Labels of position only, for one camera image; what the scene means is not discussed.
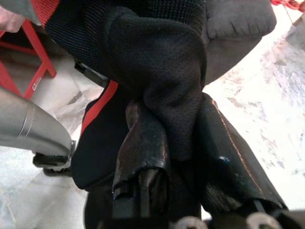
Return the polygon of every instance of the black mesh fabric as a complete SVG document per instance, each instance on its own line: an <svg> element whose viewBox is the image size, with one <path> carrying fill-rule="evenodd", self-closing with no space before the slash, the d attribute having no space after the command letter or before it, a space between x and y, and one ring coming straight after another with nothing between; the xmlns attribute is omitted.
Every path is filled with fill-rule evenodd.
<svg viewBox="0 0 305 229"><path fill-rule="evenodd" d="M137 96L166 127L171 158L192 158L205 76L203 0L61 0L51 37Z"/></svg>

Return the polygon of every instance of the chair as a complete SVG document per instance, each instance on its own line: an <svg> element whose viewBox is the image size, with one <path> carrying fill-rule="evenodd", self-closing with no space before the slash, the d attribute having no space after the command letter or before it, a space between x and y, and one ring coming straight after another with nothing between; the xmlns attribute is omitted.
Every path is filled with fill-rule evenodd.
<svg viewBox="0 0 305 229"><path fill-rule="evenodd" d="M22 29L28 37L33 49L20 47L18 45L10 44L7 42L2 42L1 40L0 46L28 53L31 55L37 55L39 56L42 63L35 75L33 76L32 80L30 81L30 84L28 85L24 95L22 95L21 92L18 90L16 84L12 80L10 74L6 70L4 64L0 61L0 86L24 98L31 99L33 93L35 92L40 80L42 79L46 71L50 73L52 78L56 76L56 71L54 70L53 64L51 63L43 45L41 44L31 22L26 20L22 25ZM0 31L0 39L4 35L4 33L4 31Z"/></svg>

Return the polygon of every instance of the white marble floor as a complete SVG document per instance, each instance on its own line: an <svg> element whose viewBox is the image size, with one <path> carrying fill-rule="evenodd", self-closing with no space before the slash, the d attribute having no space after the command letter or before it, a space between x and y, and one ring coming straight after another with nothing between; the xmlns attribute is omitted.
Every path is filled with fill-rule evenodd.
<svg viewBox="0 0 305 229"><path fill-rule="evenodd" d="M287 205L305 209L305 28L291 27L284 7L274 11L276 29L204 91L247 140ZM39 61L4 50L0 58L24 90ZM84 108L102 89L75 71L71 58L52 60L58 75L44 77L32 101L77 139ZM29 151L0 147L0 228L82 229L86 192L71 178L44 176L31 160Z"/></svg>

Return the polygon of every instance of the silver metal pipe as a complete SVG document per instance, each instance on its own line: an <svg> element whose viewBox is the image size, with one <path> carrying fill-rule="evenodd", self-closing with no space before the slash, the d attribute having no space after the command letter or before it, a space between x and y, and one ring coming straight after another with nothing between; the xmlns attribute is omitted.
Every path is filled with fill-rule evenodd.
<svg viewBox="0 0 305 229"><path fill-rule="evenodd" d="M71 137L51 115L0 88L0 145L47 156L70 156Z"/></svg>

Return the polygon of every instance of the red trim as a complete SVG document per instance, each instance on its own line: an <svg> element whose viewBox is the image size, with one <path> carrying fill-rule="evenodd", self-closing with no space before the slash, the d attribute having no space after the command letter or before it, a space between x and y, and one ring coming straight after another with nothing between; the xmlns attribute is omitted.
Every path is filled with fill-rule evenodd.
<svg viewBox="0 0 305 229"><path fill-rule="evenodd" d="M86 113L84 121L82 122L81 135L87 126L89 126L89 124L99 115L103 107L111 100L117 89L118 84L115 81L110 81L110 84L106 88L104 94Z"/></svg>
<svg viewBox="0 0 305 229"><path fill-rule="evenodd" d="M38 19L42 23L43 27L45 27L59 5L60 0L31 0L31 3Z"/></svg>

